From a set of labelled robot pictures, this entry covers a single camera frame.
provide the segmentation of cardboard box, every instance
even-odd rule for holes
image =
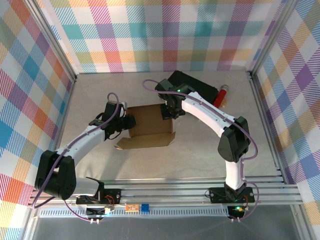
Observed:
[[[128,130],[130,137],[121,138],[116,148],[166,147],[175,139],[173,121],[162,119],[160,104],[128,107],[126,113],[135,117],[136,125]]]

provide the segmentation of table surface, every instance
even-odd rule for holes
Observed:
[[[216,88],[227,84],[227,103],[222,111],[247,119],[249,131],[257,143],[259,154],[244,166],[246,176],[274,176],[276,167],[265,136],[256,101],[244,71],[185,72]],[[114,92],[128,107],[159,104],[156,93],[145,90],[145,79],[161,81],[171,72],[132,72],[81,74],[74,86],[61,146],[78,136],[97,114],[103,112],[107,94]],[[224,159],[218,154],[219,137],[207,125],[191,114],[173,121],[176,132],[173,142],[166,147],[118,150],[117,141],[128,137],[123,131],[115,140],[107,140],[76,166],[77,177],[101,180],[154,178],[214,178],[225,177]],[[254,154],[252,144],[247,156]]]

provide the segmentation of red cylinder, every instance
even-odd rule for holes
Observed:
[[[227,85],[221,86],[218,96],[215,98],[213,102],[213,106],[215,106],[217,109],[221,106],[221,103],[225,99],[225,96],[227,95],[228,90],[229,90],[229,87]]]

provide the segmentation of colorful checkered backdrop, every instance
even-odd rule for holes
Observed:
[[[320,0],[300,0],[258,73],[290,183],[320,239]]]
[[[0,239],[16,239],[72,82],[22,0],[0,0]]]
[[[282,4],[281,0],[38,3],[80,73],[249,68]]]

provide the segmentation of blue block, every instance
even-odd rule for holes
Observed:
[[[149,212],[149,204],[147,204],[147,203],[141,204],[141,212],[148,213]]]

